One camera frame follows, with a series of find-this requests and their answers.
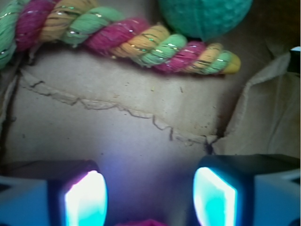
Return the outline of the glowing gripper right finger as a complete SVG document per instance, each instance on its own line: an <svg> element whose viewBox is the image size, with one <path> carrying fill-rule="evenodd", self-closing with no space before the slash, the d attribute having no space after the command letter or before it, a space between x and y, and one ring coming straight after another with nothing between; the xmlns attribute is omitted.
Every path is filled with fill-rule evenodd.
<svg viewBox="0 0 301 226"><path fill-rule="evenodd" d="M298 226L300 159L283 154L207 155L193 178L202 226Z"/></svg>

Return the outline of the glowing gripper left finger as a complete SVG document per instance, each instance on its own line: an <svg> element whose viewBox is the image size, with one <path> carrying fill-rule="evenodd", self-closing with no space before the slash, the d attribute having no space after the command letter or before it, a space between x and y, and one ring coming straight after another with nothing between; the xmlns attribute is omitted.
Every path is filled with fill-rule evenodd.
<svg viewBox="0 0 301 226"><path fill-rule="evenodd" d="M16 161L0 167L2 226L103 226L107 186L90 160Z"/></svg>

